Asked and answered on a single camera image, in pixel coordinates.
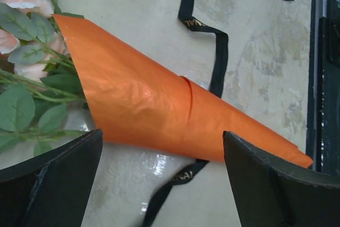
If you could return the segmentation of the orange paper flower wrap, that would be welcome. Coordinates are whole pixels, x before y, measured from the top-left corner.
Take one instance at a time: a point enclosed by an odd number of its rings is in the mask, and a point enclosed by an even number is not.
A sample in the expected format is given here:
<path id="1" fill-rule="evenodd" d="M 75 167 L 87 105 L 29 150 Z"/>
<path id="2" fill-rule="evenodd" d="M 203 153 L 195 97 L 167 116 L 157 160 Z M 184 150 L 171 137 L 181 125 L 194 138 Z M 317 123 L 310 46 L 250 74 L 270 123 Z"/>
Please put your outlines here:
<path id="1" fill-rule="evenodd" d="M 312 164 L 295 144 L 93 22 L 54 19 L 106 141 L 223 161 L 223 132 L 231 131 L 296 165 Z"/>

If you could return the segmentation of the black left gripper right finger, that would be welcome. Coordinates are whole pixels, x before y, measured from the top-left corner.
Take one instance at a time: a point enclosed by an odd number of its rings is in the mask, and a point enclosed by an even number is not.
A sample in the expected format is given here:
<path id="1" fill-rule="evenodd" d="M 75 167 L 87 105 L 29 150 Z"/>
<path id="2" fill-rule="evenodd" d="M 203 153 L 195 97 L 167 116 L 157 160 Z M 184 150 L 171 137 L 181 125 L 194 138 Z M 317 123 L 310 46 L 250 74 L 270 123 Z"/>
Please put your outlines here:
<path id="1" fill-rule="evenodd" d="M 225 164 L 242 226 L 339 226 L 339 178 L 305 169 L 232 132 Z"/>

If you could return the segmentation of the artificial rose bouquet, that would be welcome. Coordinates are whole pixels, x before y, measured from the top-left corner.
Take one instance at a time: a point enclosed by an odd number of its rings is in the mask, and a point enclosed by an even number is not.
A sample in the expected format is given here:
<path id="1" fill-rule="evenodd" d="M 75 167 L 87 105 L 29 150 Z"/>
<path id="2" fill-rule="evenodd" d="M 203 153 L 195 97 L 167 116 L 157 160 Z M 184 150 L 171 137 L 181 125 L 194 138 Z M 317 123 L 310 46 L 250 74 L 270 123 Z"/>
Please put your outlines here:
<path id="1" fill-rule="evenodd" d="M 31 142 L 34 155 L 75 136 L 63 125 L 86 99 L 55 20 L 58 0 L 1 0 L 1 150 Z"/>

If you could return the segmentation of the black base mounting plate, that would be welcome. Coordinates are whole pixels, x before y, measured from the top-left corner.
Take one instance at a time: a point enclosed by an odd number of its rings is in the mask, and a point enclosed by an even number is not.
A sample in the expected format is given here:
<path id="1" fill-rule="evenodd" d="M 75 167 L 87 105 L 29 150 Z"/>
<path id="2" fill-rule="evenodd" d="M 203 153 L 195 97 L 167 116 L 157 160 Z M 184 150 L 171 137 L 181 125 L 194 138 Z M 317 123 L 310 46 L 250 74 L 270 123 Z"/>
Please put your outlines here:
<path id="1" fill-rule="evenodd" d="M 339 0 L 312 0 L 306 153 L 339 176 Z"/>

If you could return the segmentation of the black ribbon with gold text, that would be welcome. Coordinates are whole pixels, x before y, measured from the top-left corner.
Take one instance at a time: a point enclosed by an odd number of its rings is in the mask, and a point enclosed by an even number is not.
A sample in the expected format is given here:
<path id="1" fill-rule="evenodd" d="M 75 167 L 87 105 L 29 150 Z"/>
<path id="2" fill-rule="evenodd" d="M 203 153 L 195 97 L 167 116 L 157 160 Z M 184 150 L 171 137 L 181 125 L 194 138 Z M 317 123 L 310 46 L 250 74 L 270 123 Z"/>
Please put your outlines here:
<path id="1" fill-rule="evenodd" d="M 216 36 L 216 54 L 213 73 L 211 76 L 209 91 L 215 96 L 221 98 L 224 88 L 224 78 L 228 63 L 228 34 L 208 26 L 193 16 L 194 0 L 181 0 L 178 11 L 179 21 L 192 32 L 213 33 Z M 144 216 L 141 227 L 150 227 L 155 221 L 161 207 L 167 199 L 170 191 L 174 186 L 189 183 L 196 174 L 198 174 L 209 161 L 196 159 L 178 171 L 169 181 L 163 184 L 151 197 Z"/>

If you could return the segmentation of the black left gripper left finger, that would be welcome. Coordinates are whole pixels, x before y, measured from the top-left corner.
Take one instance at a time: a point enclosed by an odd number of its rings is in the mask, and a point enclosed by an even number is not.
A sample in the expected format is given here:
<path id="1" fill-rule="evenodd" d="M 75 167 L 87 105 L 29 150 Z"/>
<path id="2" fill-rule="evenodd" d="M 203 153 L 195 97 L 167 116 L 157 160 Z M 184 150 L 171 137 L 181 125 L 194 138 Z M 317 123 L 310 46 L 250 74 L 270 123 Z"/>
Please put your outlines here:
<path id="1" fill-rule="evenodd" d="M 1 226 L 81 226 L 103 149 L 92 130 L 1 170 Z"/>

